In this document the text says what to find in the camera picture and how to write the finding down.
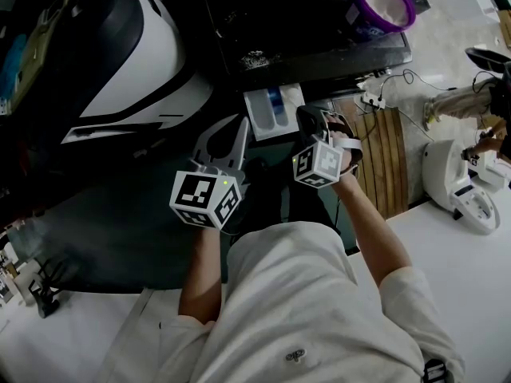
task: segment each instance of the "white cube with markers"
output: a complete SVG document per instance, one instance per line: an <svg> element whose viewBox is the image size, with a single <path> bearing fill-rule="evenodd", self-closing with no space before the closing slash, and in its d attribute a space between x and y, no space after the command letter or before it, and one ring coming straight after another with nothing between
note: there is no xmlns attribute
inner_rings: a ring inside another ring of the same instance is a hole
<svg viewBox="0 0 511 383"><path fill-rule="evenodd" d="M170 207L186 224L221 230L240 201L234 177L177 172Z"/></svg>
<svg viewBox="0 0 511 383"><path fill-rule="evenodd" d="M295 180L313 188L339 181L343 150L318 141L293 157Z"/></svg>

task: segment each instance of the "blue cloth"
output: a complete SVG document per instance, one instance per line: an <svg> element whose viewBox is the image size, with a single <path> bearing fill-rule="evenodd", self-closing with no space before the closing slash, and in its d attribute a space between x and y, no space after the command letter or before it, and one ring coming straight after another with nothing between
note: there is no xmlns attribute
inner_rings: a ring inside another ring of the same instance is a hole
<svg viewBox="0 0 511 383"><path fill-rule="evenodd" d="M18 35L10 47L0 72L0 97L9 99L13 94L14 83L22 60L23 49L26 44L26 35Z"/></svg>

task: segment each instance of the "white powder in bucket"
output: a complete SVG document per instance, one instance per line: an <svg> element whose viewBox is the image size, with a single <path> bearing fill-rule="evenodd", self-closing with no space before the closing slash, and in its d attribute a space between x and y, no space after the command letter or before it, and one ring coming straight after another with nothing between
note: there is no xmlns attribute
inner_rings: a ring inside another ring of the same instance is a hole
<svg viewBox="0 0 511 383"><path fill-rule="evenodd" d="M374 12L395 26L404 27L408 24L408 12L403 0L366 0Z"/></svg>

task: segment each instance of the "white t-shirt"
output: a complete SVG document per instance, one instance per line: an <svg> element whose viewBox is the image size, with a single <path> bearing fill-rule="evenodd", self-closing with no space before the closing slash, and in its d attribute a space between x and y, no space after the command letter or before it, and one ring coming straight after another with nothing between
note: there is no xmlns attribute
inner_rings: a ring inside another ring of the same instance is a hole
<svg viewBox="0 0 511 383"><path fill-rule="evenodd" d="M463 360L412 267L383 280L374 310L339 236L298 222L245 235L228 268L217 322L162 322L155 382L411 383L431 358L446 363L449 381L463 381Z"/></svg>

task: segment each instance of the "beige pants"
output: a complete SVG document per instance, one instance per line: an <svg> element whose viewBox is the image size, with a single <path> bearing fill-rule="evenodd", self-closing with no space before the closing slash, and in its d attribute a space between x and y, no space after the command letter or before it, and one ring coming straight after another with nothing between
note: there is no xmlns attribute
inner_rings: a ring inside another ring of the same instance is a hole
<svg viewBox="0 0 511 383"><path fill-rule="evenodd" d="M495 82L493 83L492 81L488 83L489 80L484 80L473 87L476 92L479 92L480 89L481 92L479 93L475 93L471 85L441 93L435 98L430 99L424 105L426 117L448 115L458 119L464 119L489 113L489 104L492 101L489 88L494 87L498 82L495 78L490 79L495 80Z"/></svg>

